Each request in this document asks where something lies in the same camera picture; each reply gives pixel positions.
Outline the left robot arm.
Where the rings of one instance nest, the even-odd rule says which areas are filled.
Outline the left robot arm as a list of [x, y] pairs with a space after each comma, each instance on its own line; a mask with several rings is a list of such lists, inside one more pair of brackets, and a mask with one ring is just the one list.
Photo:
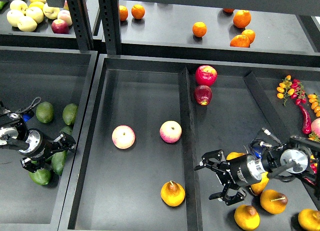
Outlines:
[[40, 101], [41, 98], [36, 97], [29, 106], [16, 111], [0, 103], [0, 147], [21, 154], [21, 166], [31, 173], [40, 169], [51, 170], [46, 160], [56, 153], [73, 151], [76, 145], [74, 138], [63, 131], [52, 139], [38, 129], [27, 127], [26, 120], [34, 116], [32, 109]]

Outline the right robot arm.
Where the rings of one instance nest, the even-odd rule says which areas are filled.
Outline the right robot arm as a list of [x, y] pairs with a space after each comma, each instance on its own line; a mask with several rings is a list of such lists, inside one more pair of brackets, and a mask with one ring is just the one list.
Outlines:
[[194, 170], [210, 169], [223, 186], [223, 190], [209, 196], [230, 206], [243, 201], [247, 193], [243, 190], [262, 182], [263, 175], [289, 183], [295, 178], [313, 188], [313, 195], [320, 198], [320, 173], [311, 169], [312, 160], [320, 159], [320, 144], [302, 136], [293, 135], [288, 142], [280, 140], [263, 128], [262, 131], [277, 144], [255, 139], [249, 145], [249, 153], [226, 159], [222, 149], [206, 152]]

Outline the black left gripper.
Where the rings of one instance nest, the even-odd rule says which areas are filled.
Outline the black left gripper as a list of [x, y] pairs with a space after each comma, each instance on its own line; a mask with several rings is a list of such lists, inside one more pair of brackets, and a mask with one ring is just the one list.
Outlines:
[[20, 163], [31, 173], [42, 169], [51, 171], [52, 168], [46, 159], [55, 153], [63, 151], [75, 153], [76, 141], [65, 132], [60, 132], [60, 135], [53, 140], [40, 130], [30, 129], [25, 142], [29, 144], [29, 148], [24, 151], [25, 157], [20, 160]]

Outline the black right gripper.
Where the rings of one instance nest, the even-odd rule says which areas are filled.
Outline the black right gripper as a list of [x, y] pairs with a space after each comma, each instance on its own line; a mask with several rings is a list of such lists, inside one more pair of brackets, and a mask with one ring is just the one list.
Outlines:
[[260, 182], [260, 172], [256, 167], [256, 160], [251, 154], [227, 160], [223, 149], [209, 151], [201, 156], [201, 161], [194, 167], [194, 171], [210, 169], [217, 174], [223, 185], [221, 192], [211, 194], [209, 200], [220, 200], [227, 206], [242, 202], [247, 197], [246, 191], [241, 187], [250, 186]]

